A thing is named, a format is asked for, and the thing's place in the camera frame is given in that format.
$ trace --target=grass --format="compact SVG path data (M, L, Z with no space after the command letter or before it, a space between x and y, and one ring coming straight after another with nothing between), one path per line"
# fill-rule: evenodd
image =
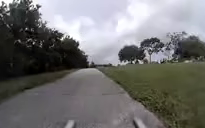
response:
M205 128L205 63L100 69L170 128Z
M24 90L43 85L45 83L53 82L70 72L72 71L59 71L0 81L0 102L16 95L17 93L23 92Z

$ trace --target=white road marking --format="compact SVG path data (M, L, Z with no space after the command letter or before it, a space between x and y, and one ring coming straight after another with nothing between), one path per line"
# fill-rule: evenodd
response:
M74 128L74 126L75 126L75 121L69 120L64 128Z
M147 128L145 124L139 118L134 118L134 125L136 128Z

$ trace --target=white cloud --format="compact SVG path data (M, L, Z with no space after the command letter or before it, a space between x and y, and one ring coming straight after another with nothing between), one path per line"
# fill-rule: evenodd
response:
M96 63L118 63L118 51L144 38L186 31L205 39L205 0L34 0L49 25L80 40Z

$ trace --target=paved path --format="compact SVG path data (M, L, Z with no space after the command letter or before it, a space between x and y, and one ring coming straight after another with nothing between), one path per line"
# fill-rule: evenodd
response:
M0 128L133 128L134 117L147 128L161 128L145 108L96 69L83 69L0 104Z

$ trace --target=tree trunk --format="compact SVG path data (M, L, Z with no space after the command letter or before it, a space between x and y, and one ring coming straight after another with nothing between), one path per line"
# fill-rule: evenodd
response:
M150 64L152 63L152 55L151 54L149 55L149 63Z

